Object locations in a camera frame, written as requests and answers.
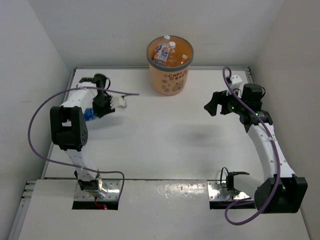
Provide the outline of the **small bottle blue label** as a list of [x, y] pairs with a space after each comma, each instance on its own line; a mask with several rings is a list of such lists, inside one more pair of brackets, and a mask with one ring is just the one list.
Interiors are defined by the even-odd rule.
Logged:
[[94, 113], [93, 108], [87, 108], [83, 113], [84, 120], [86, 122], [97, 119], [97, 115]]

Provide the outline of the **clear bottle green label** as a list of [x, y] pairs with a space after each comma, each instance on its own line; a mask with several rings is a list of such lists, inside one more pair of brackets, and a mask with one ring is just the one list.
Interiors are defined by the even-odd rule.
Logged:
[[187, 63], [188, 62], [188, 58], [189, 57], [187, 55], [183, 54], [182, 57], [177, 62], [178, 66], [180, 67], [180, 66], [184, 65], [185, 63]]

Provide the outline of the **clear square bottle white cap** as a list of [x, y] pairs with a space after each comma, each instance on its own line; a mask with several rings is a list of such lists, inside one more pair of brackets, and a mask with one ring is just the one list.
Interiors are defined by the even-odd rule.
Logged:
[[176, 50], [176, 43], [174, 41], [169, 42], [170, 51], [166, 61], [166, 66], [169, 68], [175, 68], [179, 66], [178, 52]]

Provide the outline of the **clear bottle orange white label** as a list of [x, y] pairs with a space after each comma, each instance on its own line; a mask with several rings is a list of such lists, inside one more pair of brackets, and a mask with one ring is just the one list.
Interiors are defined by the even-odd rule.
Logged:
[[164, 35], [155, 49], [153, 62], [159, 66], [165, 66], [168, 60], [169, 52], [171, 50], [170, 38], [169, 35]]

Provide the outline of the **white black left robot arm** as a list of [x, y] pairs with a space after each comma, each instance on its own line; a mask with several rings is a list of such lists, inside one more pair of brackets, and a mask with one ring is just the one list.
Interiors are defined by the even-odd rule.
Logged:
[[87, 193], [105, 194], [100, 174], [91, 172], [90, 161], [84, 147], [89, 133], [86, 118], [95, 120], [115, 112], [113, 97], [106, 92], [110, 79], [101, 73], [83, 77], [74, 93], [60, 106], [50, 109], [50, 130], [52, 142], [59, 146], [74, 165], [74, 175], [80, 189]]

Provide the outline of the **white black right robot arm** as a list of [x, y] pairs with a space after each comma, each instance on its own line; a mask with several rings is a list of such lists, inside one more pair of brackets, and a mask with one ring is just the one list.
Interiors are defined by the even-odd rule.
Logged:
[[224, 188], [227, 191], [243, 191], [253, 198], [255, 207], [260, 210], [271, 193], [272, 199], [263, 211], [265, 214], [297, 213], [308, 183], [304, 177], [298, 177], [289, 166], [275, 136], [273, 120], [270, 114], [262, 110], [262, 98], [265, 88], [253, 83], [243, 86], [240, 97], [228, 90], [216, 91], [212, 99], [204, 106], [211, 115], [235, 113], [252, 140], [262, 165], [264, 180], [259, 182], [245, 171], [228, 172]]

